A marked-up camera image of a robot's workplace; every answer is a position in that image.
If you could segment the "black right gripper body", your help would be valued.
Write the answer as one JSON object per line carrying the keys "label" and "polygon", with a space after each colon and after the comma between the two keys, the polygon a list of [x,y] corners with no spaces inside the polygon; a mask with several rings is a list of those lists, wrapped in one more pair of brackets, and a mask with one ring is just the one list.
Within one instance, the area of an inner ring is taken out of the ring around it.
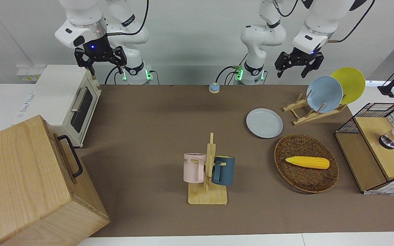
{"label": "black right gripper body", "polygon": [[91,58],[94,58],[95,62],[110,62],[112,48],[107,35],[86,42],[82,46],[86,51],[85,56],[89,55]]}

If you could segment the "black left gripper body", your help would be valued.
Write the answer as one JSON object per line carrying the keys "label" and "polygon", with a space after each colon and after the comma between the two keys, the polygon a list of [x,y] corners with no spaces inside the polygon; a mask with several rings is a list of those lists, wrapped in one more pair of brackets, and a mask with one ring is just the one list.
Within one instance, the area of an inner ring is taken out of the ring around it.
{"label": "black left gripper body", "polygon": [[288,53],[289,64],[288,67],[292,66],[303,66],[306,63],[312,63],[317,55],[317,49],[311,53],[305,53],[298,48],[294,47],[291,53]]}

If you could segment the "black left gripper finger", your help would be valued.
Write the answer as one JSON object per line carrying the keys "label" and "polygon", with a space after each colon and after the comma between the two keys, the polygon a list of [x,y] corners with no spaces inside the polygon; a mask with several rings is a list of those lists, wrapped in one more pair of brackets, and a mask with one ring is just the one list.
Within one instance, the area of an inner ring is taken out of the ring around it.
{"label": "black left gripper finger", "polygon": [[320,65],[322,64],[323,60],[324,60],[323,54],[317,54],[312,63],[306,63],[305,68],[303,69],[303,71],[301,73],[301,77],[305,78],[305,76],[309,72],[311,72],[313,70],[318,70]]}
{"label": "black left gripper finger", "polygon": [[278,78],[281,78],[283,72],[288,68],[289,56],[286,52],[281,52],[275,61],[275,69],[277,71]]}

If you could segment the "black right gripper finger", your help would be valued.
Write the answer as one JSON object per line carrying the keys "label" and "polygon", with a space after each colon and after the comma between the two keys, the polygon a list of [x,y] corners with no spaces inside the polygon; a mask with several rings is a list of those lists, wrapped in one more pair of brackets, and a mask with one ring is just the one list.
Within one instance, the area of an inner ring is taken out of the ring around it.
{"label": "black right gripper finger", "polygon": [[75,59],[77,61],[78,67],[83,67],[88,70],[92,76],[95,76],[95,71],[93,64],[95,62],[94,58],[87,55],[88,59],[85,60],[83,57],[86,55],[86,51],[81,48],[75,48]]}
{"label": "black right gripper finger", "polygon": [[116,47],[111,50],[110,62],[118,68],[118,72],[123,74],[123,68],[127,65],[127,57],[122,47]]}

